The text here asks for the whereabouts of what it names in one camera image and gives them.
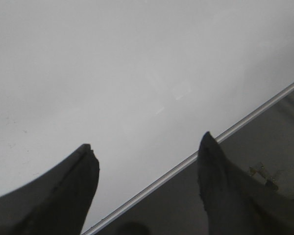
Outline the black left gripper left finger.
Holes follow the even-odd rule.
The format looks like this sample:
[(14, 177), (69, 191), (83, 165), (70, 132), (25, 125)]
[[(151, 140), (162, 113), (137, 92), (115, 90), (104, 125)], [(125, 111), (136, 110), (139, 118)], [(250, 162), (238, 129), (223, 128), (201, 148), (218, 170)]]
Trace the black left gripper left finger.
[(79, 235), (98, 180), (99, 161), (82, 144), (37, 179), (0, 196), (0, 235)]

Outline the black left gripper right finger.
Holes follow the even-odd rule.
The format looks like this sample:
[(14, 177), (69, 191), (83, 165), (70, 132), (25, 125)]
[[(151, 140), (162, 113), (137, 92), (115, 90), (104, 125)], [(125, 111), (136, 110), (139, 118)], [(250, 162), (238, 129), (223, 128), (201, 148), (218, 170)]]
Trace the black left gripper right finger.
[(210, 132), (199, 144), (197, 174), (210, 235), (294, 235), (294, 201), (230, 162)]

